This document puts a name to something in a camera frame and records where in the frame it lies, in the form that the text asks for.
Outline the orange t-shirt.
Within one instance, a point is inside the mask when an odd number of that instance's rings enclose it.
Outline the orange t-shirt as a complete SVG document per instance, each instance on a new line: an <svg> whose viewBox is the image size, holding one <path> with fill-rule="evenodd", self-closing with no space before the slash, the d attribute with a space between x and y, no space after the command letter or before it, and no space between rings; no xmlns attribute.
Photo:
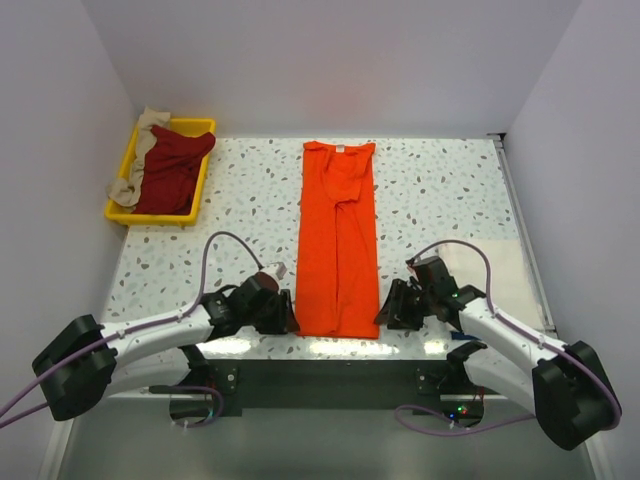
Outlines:
<svg viewBox="0 0 640 480"><path fill-rule="evenodd" d="M379 337L375 150L304 144L295 289L302 336Z"/></svg>

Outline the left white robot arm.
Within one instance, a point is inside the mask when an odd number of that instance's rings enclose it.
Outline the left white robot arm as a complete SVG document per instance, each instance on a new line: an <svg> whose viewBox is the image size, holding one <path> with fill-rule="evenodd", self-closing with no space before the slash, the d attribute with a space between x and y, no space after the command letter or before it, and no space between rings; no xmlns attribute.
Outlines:
<svg viewBox="0 0 640 480"><path fill-rule="evenodd" d="M263 335L299 331L291 294L260 271L241 285L200 294L185 308L123 324L74 319L33 361L56 421L79 417L101 400L146 387L203 393L216 404L218 381L199 346L245 326Z"/></svg>

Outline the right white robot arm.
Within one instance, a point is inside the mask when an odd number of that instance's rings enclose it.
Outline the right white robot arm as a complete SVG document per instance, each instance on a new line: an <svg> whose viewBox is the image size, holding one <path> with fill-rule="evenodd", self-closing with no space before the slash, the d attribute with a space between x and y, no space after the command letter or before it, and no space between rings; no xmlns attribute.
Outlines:
<svg viewBox="0 0 640 480"><path fill-rule="evenodd" d="M591 346L566 344L501 313L488 289L458 285L437 256L408 266L412 278L393 281L375 322L417 331L434 316L467 336L446 357L445 386L459 393L485 387L507 397L564 450L617 427L621 405Z"/></svg>

